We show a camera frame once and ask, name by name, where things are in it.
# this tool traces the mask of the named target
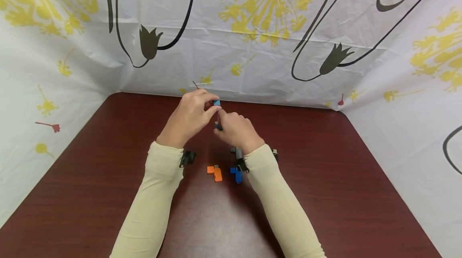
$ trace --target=finger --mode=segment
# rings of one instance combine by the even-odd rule
[[[221,111],[218,112],[218,116],[220,117],[221,120],[226,116],[227,112],[224,109],[221,109]]]
[[[205,93],[208,93],[206,89],[197,89],[197,90],[194,90],[192,92],[189,92],[191,95],[201,95],[201,94],[205,94]]]
[[[214,129],[213,130],[213,133],[218,137],[220,138],[220,140],[224,141],[225,140],[225,133],[223,133],[223,131],[220,131],[218,129]]]
[[[200,94],[198,95],[198,97],[201,99],[201,101],[203,101],[203,103],[207,103],[208,101],[215,101],[215,100],[219,100],[220,97],[215,95],[215,94],[212,94],[212,93],[204,93],[204,94]]]
[[[221,110],[220,106],[212,106],[207,111],[205,111],[204,116],[206,117],[207,122],[209,122],[213,115],[215,115],[215,113],[219,110]]]

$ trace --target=black tulip print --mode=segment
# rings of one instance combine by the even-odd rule
[[[395,28],[398,27],[398,25],[401,24],[401,22],[416,8],[416,6],[419,5],[420,2],[422,2],[422,0],[417,0],[417,2],[401,17],[401,19],[365,54],[361,55],[360,57],[356,58],[353,61],[341,63],[343,61],[343,59],[345,59],[347,56],[352,54],[352,52],[347,53],[347,52],[342,51],[341,50],[341,45],[339,45],[338,48],[336,46],[334,46],[334,49],[332,49],[331,54],[328,55],[328,57],[326,57],[326,60],[322,63],[322,66],[320,67],[320,70],[319,70],[319,75],[317,75],[317,76],[315,76],[313,78],[308,78],[308,79],[299,78],[294,73],[295,65],[297,64],[297,60],[300,57],[300,54],[303,51],[303,49],[305,48],[306,44],[310,41],[310,38],[313,35],[313,33],[315,32],[316,28],[319,26],[319,24],[326,17],[326,15],[329,13],[329,11],[332,9],[332,7],[335,5],[335,3],[337,3],[338,0],[334,0],[332,2],[331,6],[322,15],[322,17],[320,17],[320,15],[323,12],[324,8],[326,7],[326,4],[328,3],[328,1],[329,0],[324,1],[322,6],[320,7],[318,13],[316,14],[316,17],[313,19],[310,27],[308,28],[308,30],[304,34],[303,38],[301,39],[301,41],[298,43],[298,45],[294,49],[294,52],[298,50],[298,53],[297,53],[297,55],[296,55],[296,57],[294,59],[294,62],[292,63],[291,74],[292,74],[292,78],[294,78],[294,79],[296,79],[298,81],[303,81],[303,82],[312,81],[312,80],[314,80],[316,78],[319,78],[322,75],[326,75],[327,73],[330,73],[331,71],[333,71],[337,67],[347,67],[347,66],[351,66],[352,64],[356,64],[358,61],[362,60],[367,55],[369,55],[371,52],[373,52],[383,42],[383,40],[385,40],[386,37],[388,37],[393,32],[393,30],[395,30]],[[384,5],[381,0],[377,0],[376,8],[377,8],[377,11],[379,11],[379,12],[388,12],[388,11],[391,11],[392,9],[395,9],[399,5],[401,5],[404,1],[405,0],[400,0],[400,1],[396,2],[396,3],[394,3],[394,4],[391,4],[391,5]]]
[[[142,46],[143,56],[147,60],[152,60],[156,57],[157,54],[159,39],[163,33],[159,33],[157,35],[156,30],[157,28],[155,28],[149,33],[148,30],[146,30],[146,28],[143,27],[143,25],[140,28],[140,44]]]
[[[142,24],[140,25],[140,44],[141,44],[141,50],[143,56],[146,58],[146,61],[141,64],[140,66],[135,66],[133,64],[133,60],[128,53],[127,49],[125,49],[124,43],[122,42],[122,38],[120,36],[120,30],[119,30],[119,0],[115,0],[115,18],[114,18],[114,12],[112,9],[112,0],[107,0],[107,12],[109,16],[109,33],[112,33],[113,30],[113,24],[114,24],[114,19],[115,19],[115,30],[117,32],[119,44],[122,48],[122,50],[125,52],[125,54],[130,58],[130,62],[133,67],[135,68],[142,68],[144,67],[150,60],[155,58],[157,51],[162,51],[162,50],[167,50],[170,49],[172,46],[174,46],[179,40],[180,37],[182,36],[186,25],[188,24],[189,16],[191,14],[191,9],[193,6],[193,0],[189,0],[189,6],[188,6],[188,11],[186,12],[186,17],[184,18],[182,27],[180,28],[178,34],[176,37],[167,45],[164,46],[159,46],[159,39],[160,36],[163,33],[156,34],[156,28],[154,28],[151,32],[149,32],[146,27],[144,27]]]

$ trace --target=right hand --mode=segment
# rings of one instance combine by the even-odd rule
[[[242,150],[244,155],[265,145],[265,141],[258,136],[249,119],[238,113],[226,113],[225,110],[218,112],[222,131],[215,129],[213,132],[223,142]]]

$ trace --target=wooden table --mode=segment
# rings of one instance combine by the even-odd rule
[[[179,98],[109,97],[0,229],[1,258],[109,257],[142,180],[145,158]],[[440,255],[342,113],[222,101],[279,153],[280,170],[329,258]],[[258,197],[228,172],[213,123],[175,194],[159,257],[283,257]],[[206,174],[222,168],[223,182]]]

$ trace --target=hand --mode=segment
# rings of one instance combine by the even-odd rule
[[[217,95],[204,89],[184,94],[164,130],[157,137],[157,143],[177,149],[183,148],[186,142],[199,133],[212,116],[221,110],[220,106],[211,106],[204,111],[206,104],[210,105],[210,101],[219,99]]]
[[[223,142],[231,146],[240,148],[244,155],[253,152],[265,144],[265,141],[258,136],[255,128],[249,119],[244,118],[243,115],[237,113],[226,113],[225,110],[218,112],[222,131],[218,129],[213,132]]]

